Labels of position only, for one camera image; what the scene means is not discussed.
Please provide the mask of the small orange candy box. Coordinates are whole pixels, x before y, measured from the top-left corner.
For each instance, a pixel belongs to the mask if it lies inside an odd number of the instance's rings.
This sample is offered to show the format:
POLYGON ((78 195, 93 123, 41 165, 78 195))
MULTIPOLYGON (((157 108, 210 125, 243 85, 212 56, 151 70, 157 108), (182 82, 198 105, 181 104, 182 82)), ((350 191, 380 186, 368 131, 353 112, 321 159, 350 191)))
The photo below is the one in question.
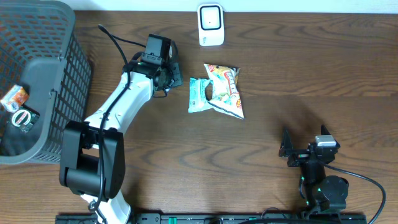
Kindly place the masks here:
POLYGON ((27 100, 29 94, 20 85, 14 85, 1 99, 1 104, 6 111, 15 113, 27 100))

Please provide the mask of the teal white snack packet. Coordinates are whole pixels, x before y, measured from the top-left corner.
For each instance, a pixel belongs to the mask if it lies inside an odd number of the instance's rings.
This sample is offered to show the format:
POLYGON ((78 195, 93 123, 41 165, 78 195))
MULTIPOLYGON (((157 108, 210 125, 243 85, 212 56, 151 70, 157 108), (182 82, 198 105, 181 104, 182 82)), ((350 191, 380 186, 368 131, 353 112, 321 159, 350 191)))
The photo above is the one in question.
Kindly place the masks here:
POLYGON ((209 79, 191 78, 189 94, 189 113, 196 113, 212 109, 206 98, 206 87, 211 83, 209 79))

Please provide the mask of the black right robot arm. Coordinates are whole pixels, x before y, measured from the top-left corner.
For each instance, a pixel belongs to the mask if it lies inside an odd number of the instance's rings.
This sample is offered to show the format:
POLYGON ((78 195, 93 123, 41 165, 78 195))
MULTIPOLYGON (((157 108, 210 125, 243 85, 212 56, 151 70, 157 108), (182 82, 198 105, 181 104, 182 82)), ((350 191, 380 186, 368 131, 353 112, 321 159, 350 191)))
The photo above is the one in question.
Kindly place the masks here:
POLYGON ((301 178, 299 192, 307 202, 301 217, 308 219, 318 214, 338 214, 346 208, 349 183, 336 175, 326 175, 325 166, 335 160, 340 144, 321 126, 321 134, 315 136, 305 149, 296 149, 285 129, 279 149, 279 157, 287 158, 289 167, 299 167, 301 178))

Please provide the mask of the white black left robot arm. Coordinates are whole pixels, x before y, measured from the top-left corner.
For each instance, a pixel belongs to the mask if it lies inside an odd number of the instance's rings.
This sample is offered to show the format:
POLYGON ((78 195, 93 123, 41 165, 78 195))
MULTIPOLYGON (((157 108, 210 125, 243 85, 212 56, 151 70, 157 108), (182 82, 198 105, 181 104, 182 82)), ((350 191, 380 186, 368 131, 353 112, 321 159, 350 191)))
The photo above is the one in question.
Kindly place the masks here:
POLYGON ((157 91, 182 84, 176 43, 151 34, 145 50, 126 61, 121 80, 100 108, 63 130, 59 181, 88 203, 88 215, 59 215, 56 223, 128 223, 132 207, 121 192, 124 135, 157 91))

